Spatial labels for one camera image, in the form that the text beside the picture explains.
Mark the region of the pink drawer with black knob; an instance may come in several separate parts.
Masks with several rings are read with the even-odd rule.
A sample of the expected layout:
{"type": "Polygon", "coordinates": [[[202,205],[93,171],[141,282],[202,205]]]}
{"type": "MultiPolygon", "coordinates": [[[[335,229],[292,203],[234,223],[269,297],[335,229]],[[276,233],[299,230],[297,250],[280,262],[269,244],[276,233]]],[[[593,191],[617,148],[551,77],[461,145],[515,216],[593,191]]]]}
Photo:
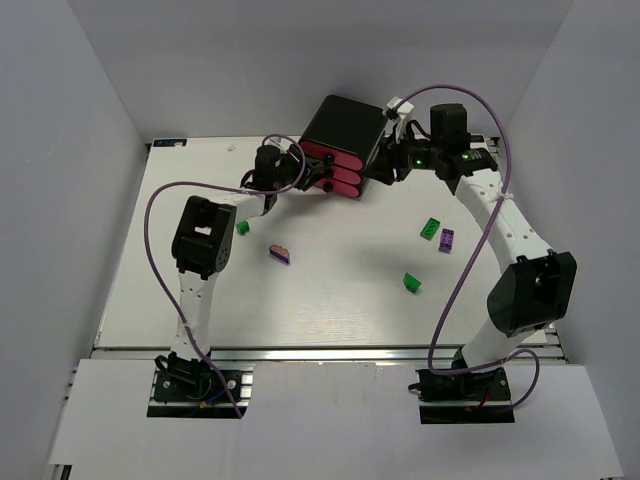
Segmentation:
{"type": "Polygon", "coordinates": [[[344,152],[309,140],[302,141],[300,146],[304,150],[305,154],[312,158],[322,160],[327,155],[332,155],[335,165],[353,171],[360,171],[364,168],[364,162],[358,156],[350,152],[344,152]]]}

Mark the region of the green sloped lego brick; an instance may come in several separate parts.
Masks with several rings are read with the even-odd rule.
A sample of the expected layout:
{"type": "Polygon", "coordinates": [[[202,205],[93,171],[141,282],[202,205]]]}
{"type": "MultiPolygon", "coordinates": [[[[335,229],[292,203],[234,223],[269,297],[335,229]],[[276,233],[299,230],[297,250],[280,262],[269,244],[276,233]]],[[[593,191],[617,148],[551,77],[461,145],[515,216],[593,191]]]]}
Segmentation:
{"type": "Polygon", "coordinates": [[[403,285],[406,290],[408,290],[412,294],[415,294],[420,289],[422,282],[411,275],[409,272],[406,272],[403,277],[403,285]]]}

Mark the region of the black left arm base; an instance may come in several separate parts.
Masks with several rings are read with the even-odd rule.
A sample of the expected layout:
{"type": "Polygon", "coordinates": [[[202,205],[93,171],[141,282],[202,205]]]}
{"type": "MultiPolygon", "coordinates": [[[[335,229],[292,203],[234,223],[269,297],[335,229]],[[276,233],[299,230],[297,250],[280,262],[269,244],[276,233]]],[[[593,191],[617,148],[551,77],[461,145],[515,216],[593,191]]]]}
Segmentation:
{"type": "Polygon", "coordinates": [[[245,374],[223,369],[221,380],[202,360],[184,360],[174,352],[154,359],[155,372],[147,407],[148,418],[239,419],[246,412],[245,374]]]}

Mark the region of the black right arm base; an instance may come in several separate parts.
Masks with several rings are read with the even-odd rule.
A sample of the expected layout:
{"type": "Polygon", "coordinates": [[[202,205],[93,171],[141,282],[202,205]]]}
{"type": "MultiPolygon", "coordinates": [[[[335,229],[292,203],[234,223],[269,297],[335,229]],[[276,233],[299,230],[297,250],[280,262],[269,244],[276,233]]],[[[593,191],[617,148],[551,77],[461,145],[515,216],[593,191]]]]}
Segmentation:
{"type": "Polygon", "coordinates": [[[423,425],[511,424],[511,390],[503,368],[483,373],[438,376],[417,371],[408,391],[419,398],[423,425]]]}

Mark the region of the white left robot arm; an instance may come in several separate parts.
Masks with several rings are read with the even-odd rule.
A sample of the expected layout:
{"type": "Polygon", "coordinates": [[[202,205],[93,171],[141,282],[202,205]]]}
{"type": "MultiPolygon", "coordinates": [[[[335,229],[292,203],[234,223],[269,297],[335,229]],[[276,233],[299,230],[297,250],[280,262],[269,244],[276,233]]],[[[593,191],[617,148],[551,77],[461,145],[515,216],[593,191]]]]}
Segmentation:
{"type": "Polygon", "coordinates": [[[171,352],[190,361],[210,351],[209,322],[213,289],[230,256],[237,224],[268,213],[276,192],[288,186],[301,191],[325,177],[334,156],[301,157],[295,147],[284,152],[274,145],[257,149],[254,168],[243,176],[240,191],[221,202],[188,198],[172,242],[179,273],[179,306],[183,313],[171,352]]]}

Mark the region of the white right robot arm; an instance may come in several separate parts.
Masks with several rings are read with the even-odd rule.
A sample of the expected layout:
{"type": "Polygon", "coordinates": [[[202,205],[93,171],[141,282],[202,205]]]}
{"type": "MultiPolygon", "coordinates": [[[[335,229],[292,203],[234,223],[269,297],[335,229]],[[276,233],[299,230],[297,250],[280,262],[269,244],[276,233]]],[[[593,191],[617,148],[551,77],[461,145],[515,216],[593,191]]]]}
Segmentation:
{"type": "Polygon", "coordinates": [[[386,185],[405,180],[414,170],[434,171],[481,228],[480,245],[490,246],[497,259],[501,276],[486,301],[488,318],[458,351],[450,374],[498,368],[525,339],[565,316],[577,262],[533,230],[494,157],[472,147],[463,105],[432,107],[424,139],[385,137],[371,166],[370,178],[386,185]]]}

